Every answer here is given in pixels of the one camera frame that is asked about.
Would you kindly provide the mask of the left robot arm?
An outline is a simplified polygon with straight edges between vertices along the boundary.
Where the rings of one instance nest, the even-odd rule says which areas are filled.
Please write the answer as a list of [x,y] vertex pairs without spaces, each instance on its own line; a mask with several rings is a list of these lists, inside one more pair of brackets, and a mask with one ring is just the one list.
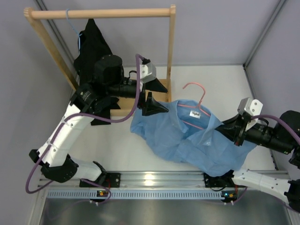
[[101,187],[105,184],[107,172],[98,162],[86,162],[70,156],[69,151],[82,131],[100,113],[110,110],[119,98],[132,98],[134,104],[127,116],[119,119],[124,122],[136,110],[145,116],[165,113],[167,109],[157,102],[153,91],[166,93],[167,89],[157,79],[157,69],[151,60],[137,54],[136,79],[124,76],[122,59],[116,55],[105,55],[95,62],[94,74],[90,82],[79,86],[70,99],[60,123],[37,150],[29,156],[35,167],[50,181],[64,183],[79,179],[81,186]]

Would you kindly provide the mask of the light blue shirt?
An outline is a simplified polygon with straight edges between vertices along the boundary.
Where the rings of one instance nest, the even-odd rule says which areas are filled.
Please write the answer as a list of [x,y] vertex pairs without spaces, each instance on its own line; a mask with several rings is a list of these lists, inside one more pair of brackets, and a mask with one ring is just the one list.
[[176,101],[162,102],[169,110],[166,113],[142,116],[142,111],[136,110],[130,131],[143,138],[160,158],[189,163],[211,177],[239,170],[256,144],[245,141],[236,146],[215,130],[222,122],[208,108],[201,106],[210,117],[202,114],[200,119],[188,119],[191,110],[176,109]]

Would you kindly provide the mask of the pink wire hanger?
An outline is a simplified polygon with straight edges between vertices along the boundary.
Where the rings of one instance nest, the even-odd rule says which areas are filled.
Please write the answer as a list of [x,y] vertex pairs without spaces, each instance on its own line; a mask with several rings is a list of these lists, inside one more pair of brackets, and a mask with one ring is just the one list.
[[204,109],[202,109],[202,107],[201,107],[201,103],[206,94],[205,88],[201,84],[196,83],[196,82],[188,82],[182,88],[185,89],[188,85],[191,85],[191,84],[197,85],[203,90],[203,94],[202,94],[200,100],[198,101],[198,103],[193,100],[185,100],[185,99],[177,100],[176,101],[177,102],[176,109],[178,106],[180,106],[180,107],[188,108],[189,110],[191,110],[189,116],[187,117],[188,119],[190,119],[190,118],[200,119],[202,114],[210,117],[211,115],[208,112],[206,112]]

